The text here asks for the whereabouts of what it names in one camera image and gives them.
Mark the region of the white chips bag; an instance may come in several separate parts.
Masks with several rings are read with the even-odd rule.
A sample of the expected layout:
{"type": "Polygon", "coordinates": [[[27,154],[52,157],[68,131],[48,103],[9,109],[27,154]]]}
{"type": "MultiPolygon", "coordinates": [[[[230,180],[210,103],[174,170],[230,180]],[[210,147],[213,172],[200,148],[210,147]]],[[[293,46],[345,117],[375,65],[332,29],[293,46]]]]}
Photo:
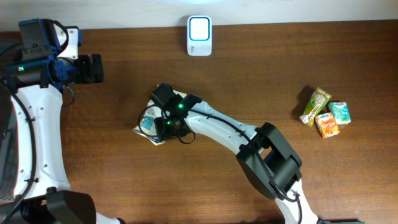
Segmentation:
{"type": "MultiPolygon", "coordinates": [[[[165,108],[164,101],[169,101],[171,97],[167,97],[166,93],[162,90],[154,90],[150,94],[150,101],[147,106],[141,111],[138,117],[137,126],[133,131],[145,138],[149,139],[155,146],[163,144],[165,141],[161,141],[157,136],[155,129],[154,120],[158,117],[163,117],[165,119],[171,119],[173,124],[177,124],[177,117],[172,115],[172,112],[165,108]]],[[[178,139],[183,144],[190,144],[190,142],[184,142],[181,138],[178,139]]]]}

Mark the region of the green snack stick pack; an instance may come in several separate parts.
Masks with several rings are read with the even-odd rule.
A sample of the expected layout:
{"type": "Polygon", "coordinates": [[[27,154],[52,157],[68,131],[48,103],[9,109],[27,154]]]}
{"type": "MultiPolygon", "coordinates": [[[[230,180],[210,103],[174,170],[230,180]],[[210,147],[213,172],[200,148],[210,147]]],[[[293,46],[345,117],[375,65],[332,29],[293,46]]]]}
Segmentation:
{"type": "Polygon", "coordinates": [[[302,123],[312,126],[315,120],[316,115],[321,112],[321,110],[325,107],[325,105],[329,102],[332,95],[322,90],[321,88],[317,88],[311,95],[303,115],[299,118],[302,123]]]}

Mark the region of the orange tissue pack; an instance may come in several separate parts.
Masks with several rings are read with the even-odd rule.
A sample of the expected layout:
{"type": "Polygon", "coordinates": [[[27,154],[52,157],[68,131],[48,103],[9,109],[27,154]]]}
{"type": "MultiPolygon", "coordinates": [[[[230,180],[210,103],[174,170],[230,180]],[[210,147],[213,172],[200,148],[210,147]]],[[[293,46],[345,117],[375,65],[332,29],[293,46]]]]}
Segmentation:
{"type": "Polygon", "coordinates": [[[332,113],[317,115],[315,117],[315,122],[322,138],[329,138],[340,133],[340,129],[332,113]]]}

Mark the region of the green tissue pack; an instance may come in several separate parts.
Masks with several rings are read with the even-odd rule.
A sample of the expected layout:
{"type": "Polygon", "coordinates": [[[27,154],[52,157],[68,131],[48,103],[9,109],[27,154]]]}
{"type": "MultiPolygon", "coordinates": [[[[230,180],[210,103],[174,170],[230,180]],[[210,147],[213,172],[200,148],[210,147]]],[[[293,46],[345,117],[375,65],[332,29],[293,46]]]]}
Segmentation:
{"type": "Polygon", "coordinates": [[[331,102],[328,105],[337,125],[349,124],[351,116],[346,102],[331,102]]]}

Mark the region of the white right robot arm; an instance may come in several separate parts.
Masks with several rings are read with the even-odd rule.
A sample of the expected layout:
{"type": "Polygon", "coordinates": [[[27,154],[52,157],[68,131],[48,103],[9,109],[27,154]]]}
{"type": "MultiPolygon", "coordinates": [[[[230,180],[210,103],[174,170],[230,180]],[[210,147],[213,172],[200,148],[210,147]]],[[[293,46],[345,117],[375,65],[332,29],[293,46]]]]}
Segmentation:
{"type": "Polygon", "coordinates": [[[177,94],[167,83],[150,99],[160,109],[155,126],[161,140],[189,133],[211,138],[234,153],[251,185],[277,204],[286,223],[319,222],[303,192],[302,160],[273,124],[242,123],[196,95],[177,94]]]}

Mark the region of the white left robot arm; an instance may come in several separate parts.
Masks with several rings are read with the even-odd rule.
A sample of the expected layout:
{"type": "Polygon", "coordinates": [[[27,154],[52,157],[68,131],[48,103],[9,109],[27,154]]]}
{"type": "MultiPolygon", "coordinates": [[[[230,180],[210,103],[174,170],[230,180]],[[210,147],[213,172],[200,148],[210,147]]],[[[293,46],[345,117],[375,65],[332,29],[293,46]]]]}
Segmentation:
{"type": "Polygon", "coordinates": [[[69,84],[101,83],[98,54],[11,64],[1,81],[1,222],[121,223],[74,192],[63,164],[60,113],[69,84]]]}

